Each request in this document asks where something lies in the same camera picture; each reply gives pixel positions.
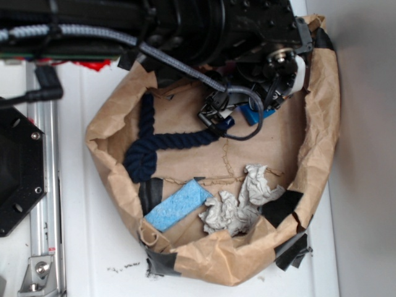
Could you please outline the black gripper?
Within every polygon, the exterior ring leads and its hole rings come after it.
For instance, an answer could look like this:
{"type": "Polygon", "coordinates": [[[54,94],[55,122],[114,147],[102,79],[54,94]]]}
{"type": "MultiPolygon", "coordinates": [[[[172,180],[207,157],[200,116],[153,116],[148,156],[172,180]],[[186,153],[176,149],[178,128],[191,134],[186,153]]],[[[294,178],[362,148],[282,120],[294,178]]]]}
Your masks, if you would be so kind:
{"type": "Polygon", "coordinates": [[[260,97],[263,108],[260,112],[255,99],[245,93],[213,91],[198,113],[207,127],[228,129],[232,112],[243,105],[258,111],[261,122],[265,110],[278,110],[288,97],[302,89],[307,56],[313,49],[311,32],[300,17],[295,18],[290,28],[300,37],[301,44],[297,47],[276,45],[264,52],[263,62],[231,62],[209,74],[228,89],[240,85],[249,88],[260,97]]]}

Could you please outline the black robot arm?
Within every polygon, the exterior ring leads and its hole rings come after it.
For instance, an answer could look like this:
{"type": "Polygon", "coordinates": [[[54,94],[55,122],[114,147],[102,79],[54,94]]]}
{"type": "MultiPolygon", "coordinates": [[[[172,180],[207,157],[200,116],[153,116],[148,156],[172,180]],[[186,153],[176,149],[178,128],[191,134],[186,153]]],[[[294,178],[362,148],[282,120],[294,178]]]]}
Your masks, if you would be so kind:
{"type": "Polygon", "coordinates": [[[313,49],[289,1],[2,1],[1,58],[103,61],[144,54],[259,114],[302,87],[313,49]]]}

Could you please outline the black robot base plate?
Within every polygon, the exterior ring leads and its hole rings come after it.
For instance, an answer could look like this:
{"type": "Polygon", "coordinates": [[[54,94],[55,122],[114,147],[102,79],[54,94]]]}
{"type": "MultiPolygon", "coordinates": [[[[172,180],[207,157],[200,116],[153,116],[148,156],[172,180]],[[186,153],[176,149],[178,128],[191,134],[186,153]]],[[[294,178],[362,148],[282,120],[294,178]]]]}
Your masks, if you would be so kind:
{"type": "Polygon", "coordinates": [[[46,193],[45,134],[14,107],[1,110],[1,237],[46,193]]]}

